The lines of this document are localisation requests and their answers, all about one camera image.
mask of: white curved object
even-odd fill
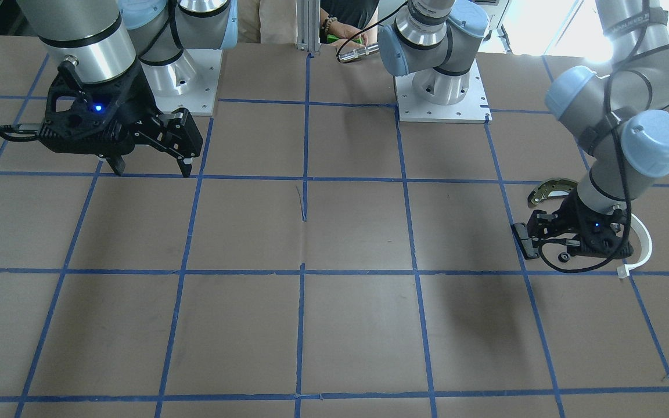
[[[652,236],[650,235],[650,231],[647,230],[645,224],[643,224],[634,214],[631,215],[631,229],[636,233],[639,242],[642,245],[642,255],[639,257],[639,261],[634,264],[619,265],[619,267],[616,268],[619,279],[628,278],[630,272],[634,270],[634,268],[645,264],[649,261],[650,257],[652,257]]]

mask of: mounting plate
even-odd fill
[[[197,63],[197,73],[202,79],[194,89],[178,96],[156,96],[156,106],[164,113],[178,107],[187,108],[193,116],[212,116],[215,96],[218,91],[218,77],[221,75],[220,49],[188,49]]]
[[[489,111],[484,84],[481,82],[476,61],[470,70],[472,74],[468,92],[463,100],[454,105],[441,106],[423,100],[414,92],[414,74],[395,77],[396,98],[399,105],[399,121],[402,122],[452,122],[453,124],[483,124],[492,114]]]

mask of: beige cloth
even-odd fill
[[[239,42],[296,43],[296,0],[238,0]]]

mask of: bracelet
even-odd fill
[[[327,21],[324,21],[324,36],[326,37],[329,35],[329,27],[332,26],[332,23],[336,22],[337,18],[332,16],[327,19]]]

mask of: light blue cap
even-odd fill
[[[394,77],[409,74],[404,49],[401,47],[399,37],[391,26],[379,27],[379,55],[382,57],[383,67],[386,68],[389,74]]]
[[[579,95],[587,82],[595,76],[595,72],[585,66],[576,66],[568,69],[552,83],[549,92],[546,92],[547,108],[559,120],[574,99]]]
[[[128,31],[138,29],[158,16],[165,7],[167,0],[117,0],[120,15]]]
[[[461,32],[475,38],[483,38],[489,26],[487,12],[469,0],[456,0],[448,20]]]
[[[652,178],[669,174],[669,113],[647,110],[629,119],[621,135],[621,149],[641,174]]]
[[[221,49],[234,48],[239,38],[237,30],[237,11],[236,0],[229,0],[229,17],[226,22],[226,32],[224,33],[224,40],[221,42]]]

